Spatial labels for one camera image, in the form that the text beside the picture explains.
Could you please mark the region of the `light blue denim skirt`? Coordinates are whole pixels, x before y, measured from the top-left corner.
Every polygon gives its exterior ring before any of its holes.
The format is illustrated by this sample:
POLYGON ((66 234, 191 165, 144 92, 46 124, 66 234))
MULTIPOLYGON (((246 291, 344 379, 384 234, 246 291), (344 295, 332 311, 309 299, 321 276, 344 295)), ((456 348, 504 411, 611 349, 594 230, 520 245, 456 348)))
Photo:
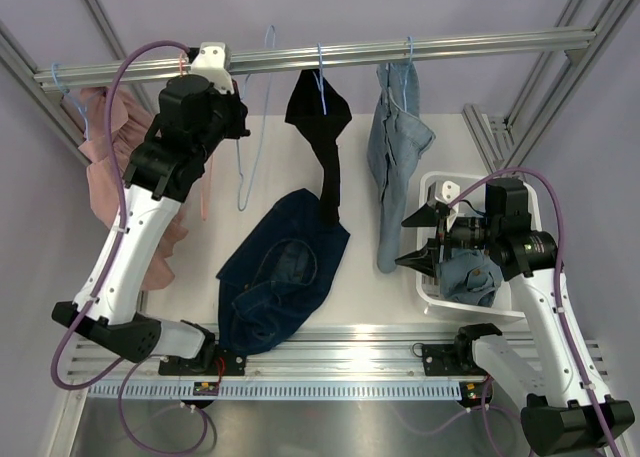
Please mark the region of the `light blue denim skirt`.
POLYGON ((501 269, 481 250, 453 249, 437 267, 441 296, 449 302, 491 308, 503 282, 501 269))

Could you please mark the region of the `pink wire hanger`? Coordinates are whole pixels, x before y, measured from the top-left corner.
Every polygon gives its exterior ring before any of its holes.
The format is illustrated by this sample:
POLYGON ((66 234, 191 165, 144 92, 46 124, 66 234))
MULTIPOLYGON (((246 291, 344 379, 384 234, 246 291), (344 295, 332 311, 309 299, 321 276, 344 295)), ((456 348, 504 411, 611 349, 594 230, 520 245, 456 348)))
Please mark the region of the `pink wire hanger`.
MULTIPOLYGON (((188 62, 187 54, 185 52, 182 52, 178 58, 180 76, 186 75, 187 62, 188 62)), ((201 185, 200 185, 200 216, 203 222, 206 222, 209 218, 211 180, 212 180, 212 161, 208 160, 205 163, 205 171, 201 178, 201 185)))

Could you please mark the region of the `dark blue denim skirt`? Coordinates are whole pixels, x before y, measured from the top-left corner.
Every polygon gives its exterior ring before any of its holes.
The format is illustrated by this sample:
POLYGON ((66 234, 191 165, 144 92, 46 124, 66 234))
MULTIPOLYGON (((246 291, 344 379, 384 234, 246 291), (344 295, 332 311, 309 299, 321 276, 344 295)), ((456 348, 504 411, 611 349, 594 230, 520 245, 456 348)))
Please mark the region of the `dark blue denim skirt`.
POLYGON ((285 195, 220 269, 223 348, 242 356, 270 351, 324 303, 350 234, 324 224, 319 204, 307 189, 285 195))

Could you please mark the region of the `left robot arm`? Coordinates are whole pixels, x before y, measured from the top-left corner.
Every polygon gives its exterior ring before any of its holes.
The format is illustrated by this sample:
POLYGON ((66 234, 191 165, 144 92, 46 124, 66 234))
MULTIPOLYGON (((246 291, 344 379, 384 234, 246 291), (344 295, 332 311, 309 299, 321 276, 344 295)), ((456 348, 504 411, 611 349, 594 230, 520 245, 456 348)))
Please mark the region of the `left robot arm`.
POLYGON ((124 171, 123 210, 87 282, 52 318, 80 336, 139 363, 152 355, 180 359, 195 375, 216 362, 213 333, 187 321, 143 315, 137 298, 153 255, 205 164, 225 139, 248 135, 248 110, 225 70, 170 79, 159 112, 124 171))

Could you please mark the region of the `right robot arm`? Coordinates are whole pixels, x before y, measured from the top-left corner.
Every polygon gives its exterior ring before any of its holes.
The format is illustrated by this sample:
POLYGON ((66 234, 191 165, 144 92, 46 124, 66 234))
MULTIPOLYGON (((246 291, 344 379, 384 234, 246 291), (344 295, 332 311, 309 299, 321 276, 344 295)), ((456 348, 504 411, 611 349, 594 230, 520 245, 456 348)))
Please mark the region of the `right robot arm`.
POLYGON ((427 374, 452 370, 487 376, 519 410, 524 436, 539 456, 609 449, 635 421, 631 404, 612 397, 575 318, 556 237, 541 230, 533 189, 518 178, 486 177, 467 189, 426 175, 419 209, 404 221, 427 228, 425 245, 397 264, 435 278, 455 250, 482 250, 500 269, 523 313, 541 368, 535 370, 493 323, 461 327, 453 342, 421 349, 427 374))

